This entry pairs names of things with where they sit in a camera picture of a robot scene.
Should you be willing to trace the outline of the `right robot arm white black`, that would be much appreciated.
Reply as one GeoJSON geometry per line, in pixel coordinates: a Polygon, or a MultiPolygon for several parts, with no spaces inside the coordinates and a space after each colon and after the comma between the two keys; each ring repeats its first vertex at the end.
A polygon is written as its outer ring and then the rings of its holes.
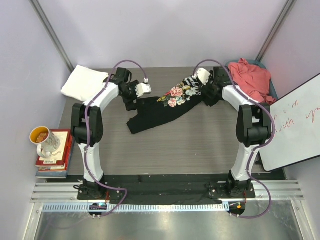
{"type": "Polygon", "coordinates": [[[270,106],[259,103],[233,84],[228,71],[214,67],[209,71],[208,83],[201,90],[204,103],[214,106],[219,101],[228,102],[237,111],[236,138],[239,142],[235,163],[228,173],[226,183],[215,189],[223,197],[241,198],[253,190],[250,174],[259,150],[272,135],[270,106]]]}

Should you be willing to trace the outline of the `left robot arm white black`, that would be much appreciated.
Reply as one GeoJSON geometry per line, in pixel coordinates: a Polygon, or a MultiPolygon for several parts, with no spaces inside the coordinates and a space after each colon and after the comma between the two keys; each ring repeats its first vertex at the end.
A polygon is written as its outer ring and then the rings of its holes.
{"type": "Polygon", "coordinates": [[[71,112],[71,135],[78,144],[84,166],[82,184],[74,185],[79,200],[101,200],[108,192],[101,167],[100,142],[104,134],[102,113],[117,97],[121,97],[127,111],[137,109],[138,80],[119,67],[115,74],[103,81],[102,89],[83,103],[75,103],[71,112]]]}

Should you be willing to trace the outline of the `black floral t shirt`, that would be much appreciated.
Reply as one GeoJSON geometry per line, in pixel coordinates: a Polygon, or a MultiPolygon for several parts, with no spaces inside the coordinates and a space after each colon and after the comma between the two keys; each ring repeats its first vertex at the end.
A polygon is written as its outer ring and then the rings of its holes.
{"type": "Polygon", "coordinates": [[[161,97],[138,99],[137,115],[127,122],[129,131],[138,134],[182,117],[203,101],[202,87],[195,76],[189,76],[161,97]]]}

